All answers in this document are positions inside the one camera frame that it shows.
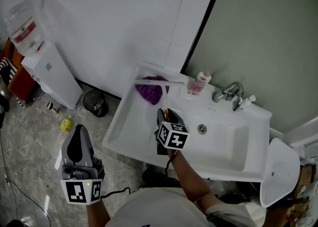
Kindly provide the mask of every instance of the black cable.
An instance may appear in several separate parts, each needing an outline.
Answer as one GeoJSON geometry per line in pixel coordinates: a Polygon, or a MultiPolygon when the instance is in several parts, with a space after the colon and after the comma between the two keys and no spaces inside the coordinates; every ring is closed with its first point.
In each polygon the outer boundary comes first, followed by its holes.
{"type": "MultiPolygon", "coordinates": [[[[22,193],[26,198],[28,198],[30,201],[32,201],[35,205],[37,205],[47,216],[49,223],[50,223],[50,227],[51,227],[51,220],[49,218],[49,215],[41,208],[41,206],[39,204],[37,204],[35,201],[33,201],[29,196],[27,196],[25,193],[23,193],[20,188],[16,185],[16,183],[14,183],[12,180],[8,179],[8,172],[7,172],[7,168],[6,168],[6,163],[5,163],[5,159],[4,159],[4,154],[3,154],[3,146],[2,146],[2,139],[1,139],[1,129],[0,129],[0,143],[1,143],[1,152],[2,152],[2,157],[3,157],[3,163],[4,163],[4,170],[5,170],[5,176],[6,176],[6,181],[7,183],[12,183],[13,185],[16,186],[16,188],[20,191],[20,193],[22,193]]],[[[14,196],[14,192],[13,192],[13,188],[11,186],[12,189],[12,193],[13,193],[13,197],[14,197],[14,202],[15,202],[15,208],[16,208],[16,214],[17,214],[17,218],[19,219],[18,216],[18,209],[17,209],[17,205],[16,205],[16,201],[15,201],[15,196],[14,196]]]]}
{"type": "MultiPolygon", "coordinates": [[[[8,181],[8,169],[7,169],[7,167],[6,167],[6,163],[5,163],[5,159],[4,159],[4,153],[3,153],[3,145],[2,145],[2,138],[1,138],[1,129],[0,129],[0,143],[1,143],[1,153],[2,153],[2,157],[3,157],[4,171],[5,171],[5,180],[6,180],[6,182],[9,184],[9,181],[8,181]]],[[[18,206],[17,206],[17,203],[16,203],[16,198],[15,198],[15,195],[14,195],[14,191],[13,191],[12,186],[10,186],[10,187],[11,187],[12,196],[13,196],[14,205],[15,205],[16,218],[19,219],[19,212],[18,212],[18,206]]]]}
{"type": "Polygon", "coordinates": [[[43,212],[44,214],[46,214],[49,223],[50,223],[50,227],[51,227],[51,220],[49,218],[49,215],[41,208],[41,206],[39,204],[37,204],[35,201],[33,201],[29,196],[27,196],[25,193],[23,193],[20,188],[18,188],[18,186],[16,185],[16,183],[14,183],[13,181],[9,180],[10,183],[12,183],[13,185],[15,185],[15,187],[20,191],[20,193],[22,193],[26,198],[28,198],[30,201],[32,201],[35,205],[37,205],[43,212]]]}
{"type": "Polygon", "coordinates": [[[123,190],[121,190],[121,191],[115,191],[115,192],[111,192],[111,193],[109,193],[109,194],[100,196],[100,198],[101,198],[101,199],[105,199],[105,198],[111,196],[112,194],[115,194],[115,193],[123,193],[123,192],[125,192],[127,189],[129,190],[129,194],[130,194],[130,193],[131,193],[130,187],[126,187],[125,189],[123,189],[123,190]]]}
{"type": "Polygon", "coordinates": [[[178,152],[178,150],[176,150],[176,151],[173,153],[172,157],[171,157],[171,158],[169,159],[169,161],[167,162],[167,166],[166,166],[166,168],[164,169],[166,177],[168,177],[169,165],[170,165],[170,163],[173,161],[173,159],[175,158],[177,152],[178,152]]]}

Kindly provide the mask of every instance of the white plastic bottle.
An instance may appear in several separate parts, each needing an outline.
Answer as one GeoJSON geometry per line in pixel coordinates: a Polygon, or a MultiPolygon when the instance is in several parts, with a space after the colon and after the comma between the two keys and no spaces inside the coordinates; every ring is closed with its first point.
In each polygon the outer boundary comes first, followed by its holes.
{"type": "Polygon", "coordinates": [[[32,56],[44,41],[30,0],[24,0],[9,10],[6,27],[10,40],[24,56],[32,56]]]}
{"type": "Polygon", "coordinates": [[[252,102],[256,101],[256,97],[255,95],[251,95],[249,98],[245,98],[242,102],[242,104],[240,105],[240,109],[244,109],[248,106],[251,105],[252,102]]]}
{"type": "Polygon", "coordinates": [[[212,77],[208,72],[199,72],[197,78],[189,84],[188,93],[196,96],[199,95],[211,78],[212,77]]]}

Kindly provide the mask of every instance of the white sink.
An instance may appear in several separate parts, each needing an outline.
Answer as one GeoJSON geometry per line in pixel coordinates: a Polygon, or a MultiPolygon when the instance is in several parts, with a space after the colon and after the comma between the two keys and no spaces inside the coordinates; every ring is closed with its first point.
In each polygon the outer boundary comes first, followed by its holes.
{"type": "Polygon", "coordinates": [[[240,116],[209,105],[193,106],[194,101],[179,96],[168,98],[174,110],[190,129],[190,139],[184,146],[185,157],[197,164],[222,169],[243,170],[246,162],[248,123],[240,116]],[[207,132],[200,134],[204,124],[207,132]]]}
{"type": "Polygon", "coordinates": [[[183,153],[195,171],[204,178],[261,182],[269,144],[271,113],[251,105],[234,112],[233,102],[212,101],[218,90],[207,85],[199,96],[187,93],[189,77],[147,63],[140,63],[124,95],[103,145],[123,155],[165,167],[167,156],[157,155],[154,131],[157,127],[157,105],[145,101],[135,89],[135,79],[163,76],[169,81],[184,82],[170,86],[165,105],[175,111],[190,129],[183,153]],[[206,134],[198,126],[206,125],[206,134]]]}
{"type": "Polygon", "coordinates": [[[260,185],[260,203],[267,208],[296,186],[300,171],[299,156],[295,150],[274,138],[268,149],[264,179],[260,185]]]}

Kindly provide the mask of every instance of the sink drain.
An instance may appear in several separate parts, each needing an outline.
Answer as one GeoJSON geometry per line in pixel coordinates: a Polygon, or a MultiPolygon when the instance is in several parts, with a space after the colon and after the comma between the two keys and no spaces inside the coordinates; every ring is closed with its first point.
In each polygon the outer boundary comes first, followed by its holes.
{"type": "Polygon", "coordinates": [[[207,127],[205,125],[199,125],[198,126],[198,132],[199,134],[205,134],[207,132],[207,127]]]}

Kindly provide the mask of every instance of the soap bottle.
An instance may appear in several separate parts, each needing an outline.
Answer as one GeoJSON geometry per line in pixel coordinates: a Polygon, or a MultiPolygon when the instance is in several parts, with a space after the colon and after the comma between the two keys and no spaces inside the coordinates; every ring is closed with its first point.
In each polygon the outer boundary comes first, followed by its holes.
{"type": "Polygon", "coordinates": [[[242,102],[242,104],[240,105],[240,109],[244,109],[248,106],[251,105],[252,102],[256,101],[256,97],[255,95],[251,95],[249,98],[245,98],[242,102]]]}
{"type": "Polygon", "coordinates": [[[196,96],[199,95],[211,78],[212,77],[208,72],[199,72],[197,78],[189,84],[188,93],[196,96]]]}

